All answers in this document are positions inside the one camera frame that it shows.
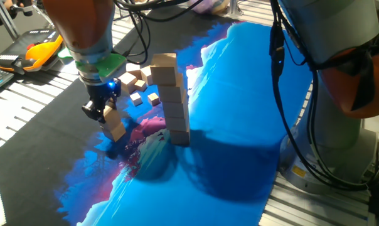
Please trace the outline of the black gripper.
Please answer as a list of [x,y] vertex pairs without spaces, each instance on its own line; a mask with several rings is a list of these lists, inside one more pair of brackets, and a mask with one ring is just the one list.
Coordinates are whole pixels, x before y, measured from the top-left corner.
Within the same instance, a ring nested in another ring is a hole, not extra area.
[[104,108],[108,102],[111,108],[117,108],[117,99],[121,96],[121,80],[110,77],[105,82],[89,80],[82,77],[82,82],[89,94],[89,101],[82,105],[82,110],[91,119],[105,122]]

